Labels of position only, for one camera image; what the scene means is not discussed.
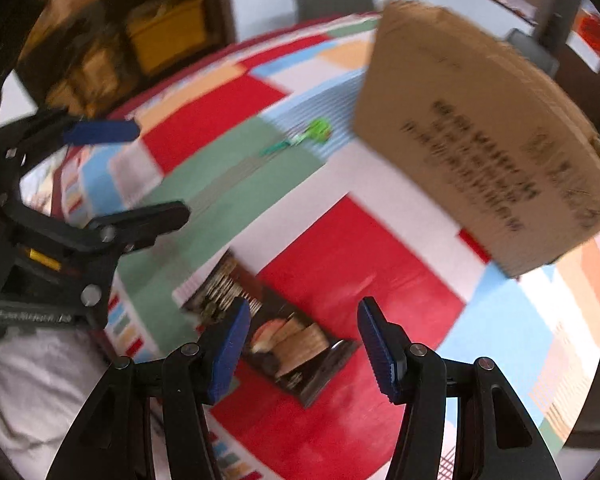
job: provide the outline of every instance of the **red object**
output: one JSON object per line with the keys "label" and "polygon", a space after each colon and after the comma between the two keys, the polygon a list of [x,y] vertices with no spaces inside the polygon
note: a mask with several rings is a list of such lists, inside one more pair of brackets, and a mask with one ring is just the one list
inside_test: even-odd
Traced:
{"label": "red object", "polygon": [[292,54],[293,52],[302,50],[303,48],[308,48],[310,46],[314,46],[330,40],[331,38],[324,34],[321,34],[319,36],[308,36],[307,38],[300,38],[299,40],[292,41],[291,43],[284,43],[280,46],[276,46],[270,48],[269,50],[265,50],[264,52],[260,52],[255,56],[243,59],[240,61],[240,64],[247,70],[250,70],[256,66],[259,66],[269,61],[273,61],[274,59],[277,59],[279,57],[286,56],[287,54]]}
{"label": "red object", "polygon": [[[348,197],[258,276],[337,336],[357,340],[356,308],[363,296],[374,296],[389,321],[432,348],[464,308],[426,265]],[[212,413],[283,478],[362,480],[391,458],[404,407],[380,393],[364,349],[307,410],[247,364],[238,365],[237,378],[240,386]]]}
{"label": "red object", "polygon": [[578,34],[600,56],[600,16],[586,14],[580,20]]}
{"label": "red object", "polygon": [[118,303],[120,303],[120,297],[119,295],[115,294],[110,300],[109,300],[109,305],[107,307],[107,311],[111,312],[117,305]]}
{"label": "red object", "polygon": [[460,229],[458,236],[471,248],[475,254],[477,254],[478,258],[480,258],[484,264],[488,264],[491,261],[491,255],[484,249],[484,247],[475,241],[475,238],[469,234],[469,231],[464,228]]}
{"label": "red object", "polygon": [[257,471],[251,471],[247,476],[243,476],[240,480],[260,480],[262,475]]}
{"label": "red object", "polygon": [[133,357],[138,353],[138,350],[142,347],[143,344],[144,341],[142,341],[142,338],[139,337],[131,343],[131,346],[129,348],[126,349],[125,355],[127,357]]}
{"label": "red object", "polygon": [[165,175],[286,94],[243,74],[184,105],[141,139]]}

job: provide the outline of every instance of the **yellow storage bin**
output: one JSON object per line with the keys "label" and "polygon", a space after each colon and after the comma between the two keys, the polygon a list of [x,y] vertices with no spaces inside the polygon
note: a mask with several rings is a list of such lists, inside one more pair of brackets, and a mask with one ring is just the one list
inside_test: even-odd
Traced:
{"label": "yellow storage bin", "polygon": [[185,0],[153,16],[136,18],[126,31],[145,74],[158,72],[206,43],[203,0]]}

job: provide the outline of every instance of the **black metal bracket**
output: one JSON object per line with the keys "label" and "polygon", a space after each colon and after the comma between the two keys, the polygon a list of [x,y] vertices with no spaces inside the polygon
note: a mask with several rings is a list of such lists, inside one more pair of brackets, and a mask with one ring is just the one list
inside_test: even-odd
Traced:
{"label": "black metal bracket", "polygon": [[94,218],[85,228],[22,203],[23,174],[68,141],[120,142],[138,133],[133,121],[91,123],[65,110],[0,128],[0,325],[104,328],[120,256],[186,224],[182,202]]}
{"label": "black metal bracket", "polygon": [[440,358],[389,323],[373,298],[358,306],[362,335],[380,390],[407,404],[389,480],[435,480],[447,397],[458,398],[454,480],[560,480],[538,428],[496,363]]}

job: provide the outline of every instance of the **light blue square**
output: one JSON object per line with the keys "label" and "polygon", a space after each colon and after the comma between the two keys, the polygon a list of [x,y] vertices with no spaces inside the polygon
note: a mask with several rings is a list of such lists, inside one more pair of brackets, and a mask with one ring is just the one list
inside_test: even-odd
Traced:
{"label": "light blue square", "polygon": [[214,448],[214,455],[216,457],[220,457],[220,456],[224,455],[224,453],[226,453],[229,450],[229,448],[227,447],[227,445],[224,442],[218,442],[218,443],[214,444],[213,448]]}
{"label": "light blue square", "polygon": [[125,307],[122,303],[116,305],[116,307],[109,312],[109,325],[113,326],[118,319],[125,313]]}
{"label": "light blue square", "polygon": [[82,167],[82,184],[93,208],[94,216],[126,210],[122,197],[109,173],[109,161],[126,144],[110,144],[94,150]]}
{"label": "light blue square", "polygon": [[135,363],[147,363],[149,361],[155,361],[156,357],[152,352],[149,352],[146,348],[141,349],[136,355],[134,355]]}
{"label": "light blue square", "polygon": [[549,278],[549,281],[552,282],[554,280],[555,264],[542,266],[542,272],[544,272]]}
{"label": "light blue square", "polygon": [[335,41],[325,41],[324,43],[319,43],[314,46],[309,46],[307,48],[303,48],[291,54],[287,54],[286,56],[281,56],[273,61],[269,61],[268,63],[263,63],[251,70],[251,75],[254,75],[259,78],[267,78],[269,76],[274,75],[277,72],[284,70],[285,68],[290,68],[293,65],[298,63],[302,63],[303,61],[308,61],[313,59],[315,56],[320,54],[323,50],[327,50],[328,48],[333,48],[337,43]]}
{"label": "light blue square", "polygon": [[[530,393],[553,339],[518,282],[507,279],[491,262],[471,301],[436,352],[445,359],[465,363],[481,356],[492,358],[539,426],[544,415]],[[446,419],[458,423],[455,399],[447,404]]]}

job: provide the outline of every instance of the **table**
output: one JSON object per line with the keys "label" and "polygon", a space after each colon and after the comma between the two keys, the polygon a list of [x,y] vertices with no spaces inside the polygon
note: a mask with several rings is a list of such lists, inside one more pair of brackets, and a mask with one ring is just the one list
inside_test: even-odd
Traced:
{"label": "table", "polygon": [[[121,259],[106,333],[150,360],[195,338],[178,307],[231,247],[289,301],[359,339],[355,307],[387,318],[445,358],[495,359],[553,453],[582,408],[600,358],[600,234],[553,265],[508,280],[461,226],[349,129],[376,16],[347,16],[234,46],[129,102],[141,139],[75,151],[59,173],[67,221],[185,200],[189,224]],[[325,144],[261,150],[316,117]],[[304,410],[240,363],[210,409],[229,479],[384,478],[402,408],[364,351]],[[451,478],[456,408],[439,478]]]}

